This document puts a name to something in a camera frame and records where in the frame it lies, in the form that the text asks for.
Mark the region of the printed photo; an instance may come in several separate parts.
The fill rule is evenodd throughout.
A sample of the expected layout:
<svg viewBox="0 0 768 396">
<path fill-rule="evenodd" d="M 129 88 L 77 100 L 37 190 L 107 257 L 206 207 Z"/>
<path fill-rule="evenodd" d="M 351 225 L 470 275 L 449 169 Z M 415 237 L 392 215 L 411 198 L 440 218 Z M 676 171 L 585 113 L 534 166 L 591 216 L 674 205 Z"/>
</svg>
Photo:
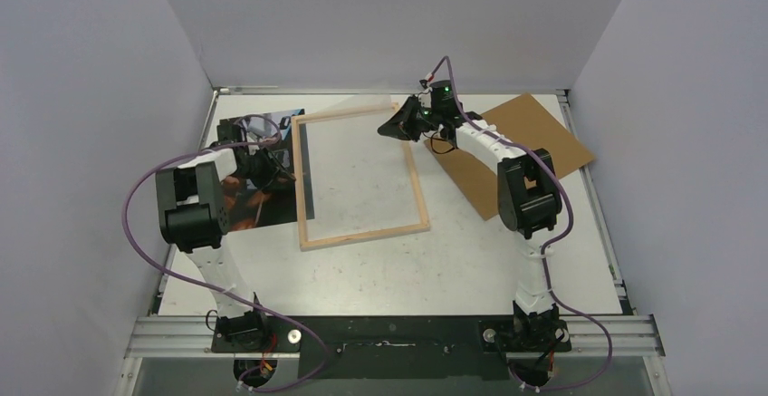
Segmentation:
<svg viewBox="0 0 768 396">
<path fill-rule="evenodd" d="M 295 176 L 292 123 L 293 117 L 304 113 L 304 109 L 295 109 L 221 119 L 216 125 L 216 138 L 210 145 L 249 141 L 249 147 L 234 149 L 238 158 L 245 151 L 253 153 L 267 148 Z M 226 211 L 234 231 L 293 223 L 297 220 L 295 182 L 288 183 L 285 192 L 264 194 L 237 172 L 225 178 L 222 187 Z"/>
</svg>

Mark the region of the brown cardboard backing board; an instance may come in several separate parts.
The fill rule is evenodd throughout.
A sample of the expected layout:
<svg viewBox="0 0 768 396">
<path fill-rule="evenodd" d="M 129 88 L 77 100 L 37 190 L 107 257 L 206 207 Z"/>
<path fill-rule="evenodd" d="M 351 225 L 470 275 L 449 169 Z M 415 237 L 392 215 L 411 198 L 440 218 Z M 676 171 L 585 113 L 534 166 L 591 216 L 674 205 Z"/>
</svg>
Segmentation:
<svg viewBox="0 0 768 396">
<path fill-rule="evenodd" d="M 571 203 L 577 204 L 578 194 L 572 190 L 584 188 L 580 169 L 595 157 L 564 126 L 560 104 L 554 95 L 467 95 L 462 102 L 467 112 L 481 115 L 507 139 L 532 150 L 547 150 L 557 178 Z M 498 215 L 497 179 L 492 169 L 463 151 L 449 151 L 445 142 L 425 141 L 423 145 L 481 219 L 487 221 Z"/>
</svg>

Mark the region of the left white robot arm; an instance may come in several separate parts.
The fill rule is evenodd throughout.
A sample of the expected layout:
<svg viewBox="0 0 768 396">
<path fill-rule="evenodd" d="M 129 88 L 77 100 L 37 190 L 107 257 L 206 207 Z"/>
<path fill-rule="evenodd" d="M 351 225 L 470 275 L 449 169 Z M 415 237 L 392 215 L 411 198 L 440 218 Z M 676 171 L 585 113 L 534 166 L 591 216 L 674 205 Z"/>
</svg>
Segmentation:
<svg viewBox="0 0 768 396">
<path fill-rule="evenodd" d="M 243 179 L 271 189 L 293 175 L 270 151 L 282 140 L 267 117 L 266 135 L 248 129 L 243 118 L 221 120 L 217 138 L 185 163 L 156 172 L 159 229 L 165 241 L 197 267 L 216 302 L 216 336 L 255 352 L 272 334 L 258 298 L 237 269 L 226 235 L 231 229 L 226 179 Z"/>
</svg>

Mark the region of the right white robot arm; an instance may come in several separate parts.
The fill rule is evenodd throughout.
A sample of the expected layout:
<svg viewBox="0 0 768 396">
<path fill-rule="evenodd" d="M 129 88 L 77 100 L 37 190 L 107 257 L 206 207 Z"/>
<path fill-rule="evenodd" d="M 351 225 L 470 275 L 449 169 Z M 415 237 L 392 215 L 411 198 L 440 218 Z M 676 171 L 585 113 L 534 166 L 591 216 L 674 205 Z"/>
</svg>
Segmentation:
<svg viewBox="0 0 768 396">
<path fill-rule="evenodd" d="M 508 230 L 524 240 L 540 230 L 552 231 L 562 200 L 552 179 L 548 151 L 527 153 L 513 147 L 481 115 L 464 110 L 450 81 L 423 81 L 422 88 L 421 93 L 407 97 L 377 133 L 415 142 L 428 133 L 439 135 L 451 148 L 471 155 L 494 172 L 497 211 Z M 518 252 L 521 266 L 507 338 L 515 350 L 549 352 L 567 337 L 547 283 L 546 255 L 530 245 L 520 246 Z"/>
</svg>

